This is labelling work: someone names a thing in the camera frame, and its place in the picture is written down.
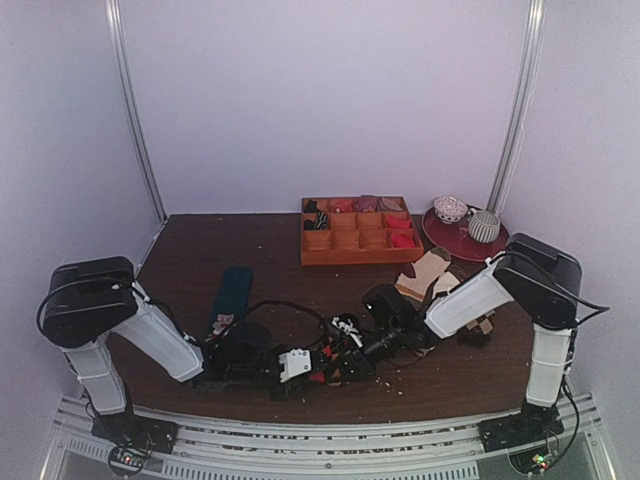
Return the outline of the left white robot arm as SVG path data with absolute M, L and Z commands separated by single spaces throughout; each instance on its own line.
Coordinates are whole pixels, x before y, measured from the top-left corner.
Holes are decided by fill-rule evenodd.
M 271 387 L 282 365 L 268 347 L 242 344 L 238 323 L 218 343 L 201 343 L 182 329 L 168 305 L 147 295 L 124 256 L 68 263 L 51 274 L 36 313 L 40 333 L 65 355 L 106 429 L 123 444 L 137 442 L 144 424 L 129 409 L 128 387 L 106 345 L 116 334 L 155 361 L 170 378 L 198 392 L 228 384 Z

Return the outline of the red yellow argyle sock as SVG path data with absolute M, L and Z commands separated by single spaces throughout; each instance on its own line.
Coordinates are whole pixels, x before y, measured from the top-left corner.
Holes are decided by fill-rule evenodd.
M 357 318 L 350 313 L 343 314 L 349 315 L 352 319 Z M 329 331 L 330 321 L 323 327 L 323 333 L 320 338 L 314 342 L 316 349 L 311 351 L 312 373 L 309 375 L 309 380 L 328 386 L 341 386 L 348 383 L 343 383 L 339 379 L 339 360 L 344 354 L 351 352 L 361 352 L 366 357 L 364 354 L 364 334 L 357 318 L 356 325 L 363 335 L 363 347 L 358 348 L 345 335 L 332 334 Z

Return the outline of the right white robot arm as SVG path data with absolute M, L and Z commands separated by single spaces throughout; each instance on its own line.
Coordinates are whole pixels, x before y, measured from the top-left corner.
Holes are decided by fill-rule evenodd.
M 440 339 L 456 334 L 471 321 L 515 303 L 530 317 L 534 328 L 531 370 L 525 393 L 529 406 L 513 419 L 519 440 L 535 440 L 551 424 L 555 405 L 581 320 L 580 306 L 593 315 L 606 307 L 580 297 L 579 261 L 523 233 L 513 235 L 505 250 L 485 262 L 482 270 L 448 291 L 440 291 L 421 309 L 415 309 L 389 284 L 371 292 L 365 305 L 377 328 L 363 333 L 347 315 L 331 320 L 329 330 L 346 341 L 348 352 L 371 369 L 401 347 L 431 350 Z

